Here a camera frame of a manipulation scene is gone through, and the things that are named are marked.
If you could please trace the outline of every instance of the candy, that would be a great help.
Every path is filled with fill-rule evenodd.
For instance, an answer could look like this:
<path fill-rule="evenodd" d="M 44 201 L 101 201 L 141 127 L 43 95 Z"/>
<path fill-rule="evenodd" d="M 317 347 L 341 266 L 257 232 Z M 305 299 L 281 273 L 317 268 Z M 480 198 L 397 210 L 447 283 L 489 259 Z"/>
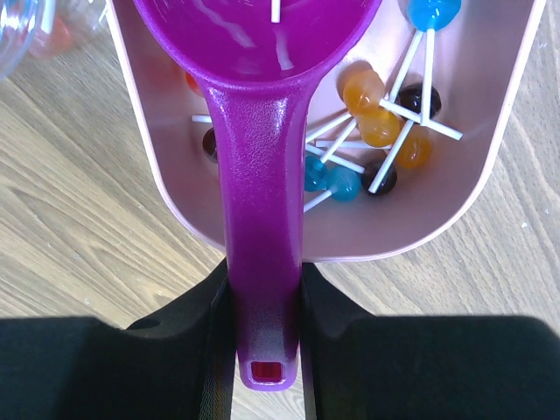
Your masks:
<path fill-rule="evenodd" d="M 360 179 L 356 172 L 337 166 L 329 171 L 327 177 L 328 190 L 311 199 L 304 205 L 304 213 L 308 212 L 329 197 L 337 201 L 352 201 L 360 191 Z"/>
<path fill-rule="evenodd" d="M 189 85 L 189 88 L 198 96 L 204 97 L 202 91 L 200 90 L 199 84 L 196 80 L 189 74 L 185 73 L 186 84 Z"/>
<path fill-rule="evenodd" d="M 436 31 L 445 28 L 459 13 L 461 0 L 410 0 L 410 22 L 422 32 L 426 32 L 426 55 L 423 69 L 422 125 L 430 121 L 431 85 L 434 71 L 434 50 Z"/>
<path fill-rule="evenodd" d="M 402 144 L 395 162 L 404 169 L 416 169 L 428 161 L 431 150 L 432 144 L 427 129 L 415 126 Z"/>
<path fill-rule="evenodd" d="M 374 70 L 354 74 L 344 86 L 342 100 L 353 116 L 375 112 L 385 95 L 385 85 Z"/>
<path fill-rule="evenodd" d="M 216 135 L 214 129 L 210 129 L 202 137 L 202 150 L 208 159 L 212 162 L 218 162 L 218 150 L 216 148 Z"/>
<path fill-rule="evenodd" d="M 307 192 L 326 189 L 328 175 L 329 170 L 318 157 L 308 156 L 305 158 L 304 188 Z"/>
<path fill-rule="evenodd" d="M 361 186 L 367 192 L 367 195 L 380 196 L 390 193 L 396 186 L 397 174 L 396 169 L 391 165 L 387 171 L 387 175 L 381 181 L 377 192 L 370 192 L 369 186 L 374 182 L 375 175 L 381 169 L 384 159 L 372 160 L 366 165 L 366 170 L 361 174 Z"/>
<path fill-rule="evenodd" d="M 422 83 L 414 83 L 402 89 L 396 97 L 396 103 L 420 114 L 422 111 Z M 431 88 L 430 118 L 435 117 L 441 111 L 441 97 L 439 92 Z"/>
<path fill-rule="evenodd" d="M 378 108 L 375 112 L 358 118 L 361 138 L 372 147 L 393 144 L 401 131 L 399 119 L 392 112 Z"/>
<path fill-rule="evenodd" d="M 410 0 L 410 22 L 420 31 L 444 29 L 459 13 L 461 0 Z"/>
<path fill-rule="evenodd" d="M 328 189 L 337 201 L 352 201 L 358 196 L 360 179 L 356 172 L 337 166 L 329 172 Z"/>

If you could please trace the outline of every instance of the clear plastic container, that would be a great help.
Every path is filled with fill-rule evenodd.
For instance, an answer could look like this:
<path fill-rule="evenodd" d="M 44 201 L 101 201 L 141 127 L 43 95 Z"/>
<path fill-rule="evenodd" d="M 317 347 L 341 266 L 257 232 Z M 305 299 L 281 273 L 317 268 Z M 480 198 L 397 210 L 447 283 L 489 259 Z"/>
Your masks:
<path fill-rule="evenodd" d="M 89 41 L 106 14 L 105 0 L 0 0 L 0 79 L 24 57 L 48 59 Z"/>

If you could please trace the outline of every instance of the lollipop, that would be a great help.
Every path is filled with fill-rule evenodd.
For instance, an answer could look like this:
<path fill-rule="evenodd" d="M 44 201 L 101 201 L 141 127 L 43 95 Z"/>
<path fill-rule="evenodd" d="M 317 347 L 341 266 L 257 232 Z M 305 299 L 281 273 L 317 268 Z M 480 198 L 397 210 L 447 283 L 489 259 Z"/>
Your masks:
<path fill-rule="evenodd" d="M 428 125 L 431 109 L 431 85 L 434 68 L 436 32 L 445 28 L 459 13 L 461 0 L 410 0 L 410 22 L 426 33 L 426 56 L 423 74 L 422 125 Z"/>
<path fill-rule="evenodd" d="M 352 201 L 358 196 L 360 191 L 360 179 L 356 172 L 347 168 L 337 166 L 333 168 L 327 177 L 327 190 L 314 199 L 307 202 L 304 206 L 304 213 L 308 212 L 319 203 L 329 197 L 337 201 Z"/>
<path fill-rule="evenodd" d="M 189 73 L 185 73 L 185 80 L 186 80 L 186 84 L 196 95 L 200 97 L 204 97 L 202 91 L 200 90 L 199 84 Z"/>
<path fill-rule="evenodd" d="M 372 117 L 375 113 L 381 112 L 381 107 L 407 120 L 412 120 L 414 123 L 422 122 L 422 117 L 419 114 L 393 101 L 383 99 L 384 93 L 385 85 L 381 78 L 374 70 L 370 69 L 359 72 L 348 80 L 342 92 L 342 99 L 353 116 Z M 446 127 L 430 118 L 423 125 L 455 140 L 460 140 L 463 136 L 462 133 L 455 129 Z"/>
<path fill-rule="evenodd" d="M 304 189 L 307 192 L 315 192 L 326 189 L 329 170 L 318 157 L 308 156 L 305 158 Z"/>
<path fill-rule="evenodd" d="M 395 162 L 404 169 L 416 169 L 430 158 L 432 146 L 425 127 L 416 126 L 396 154 Z"/>
<path fill-rule="evenodd" d="M 214 129 L 210 129 L 202 137 L 202 150 L 210 161 L 218 163 L 218 150 L 216 149 L 216 135 Z"/>
<path fill-rule="evenodd" d="M 379 189 L 376 192 L 369 191 L 369 186 L 371 186 L 371 183 L 374 182 L 374 178 L 382 168 L 382 165 L 383 159 L 372 160 L 366 165 L 364 173 L 361 174 L 361 186 L 367 192 L 367 195 L 385 195 L 389 194 L 391 191 L 393 191 L 393 188 L 395 188 L 397 181 L 396 169 L 393 165 L 391 165 L 389 167 L 389 170 L 381 180 Z"/>

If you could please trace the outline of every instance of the pink plastic bin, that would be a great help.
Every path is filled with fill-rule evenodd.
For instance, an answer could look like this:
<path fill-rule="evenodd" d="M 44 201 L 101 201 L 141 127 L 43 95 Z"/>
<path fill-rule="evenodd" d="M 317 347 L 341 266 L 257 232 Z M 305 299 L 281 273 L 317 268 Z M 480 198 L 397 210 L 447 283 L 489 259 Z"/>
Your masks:
<path fill-rule="evenodd" d="M 370 63 L 390 88 L 413 35 L 403 15 L 406 3 L 384 0 L 360 43 L 319 85 L 309 127 L 344 108 L 337 79 L 355 61 Z M 148 32 L 133 1 L 108 4 L 109 25 L 157 187 L 184 226 L 223 249 L 217 166 L 204 156 L 201 145 L 210 126 L 191 122 L 192 114 L 207 114 L 206 104 Z M 399 173 L 395 190 L 384 199 L 361 194 L 351 204 L 328 200 L 307 213 L 306 261 L 394 256 L 426 243 L 459 219 L 494 165 L 544 4 L 463 0 L 457 18 L 437 34 L 434 70 L 434 85 L 444 103 L 437 119 L 463 131 L 463 140 L 433 133 L 430 163 L 418 172 Z M 410 81 L 421 78 L 422 51 L 421 46 Z M 333 133 L 323 138 L 333 138 Z M 361 164 L 372 156 L 371 151 L 343 151 Z"/>

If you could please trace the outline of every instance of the wooden floor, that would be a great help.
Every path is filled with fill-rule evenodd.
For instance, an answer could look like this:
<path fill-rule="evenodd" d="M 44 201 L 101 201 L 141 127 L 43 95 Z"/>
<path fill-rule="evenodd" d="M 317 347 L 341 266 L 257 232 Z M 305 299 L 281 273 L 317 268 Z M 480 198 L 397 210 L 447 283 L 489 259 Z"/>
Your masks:
<path fill-rule="evenodd" d="M 520 313 L 560 333 L 559 103 L 555 0 L 467 215 L 406 255 L 321 270 L 374 313 Z M 21 66 L 0 83 L 0 116 L 0 317 L 92 314 L 127 326 L 223 257 L 161 200 L 108 34 Z M 304 418 L 301 382 L 282 394 L 237 382 L 233 418 Z"/>

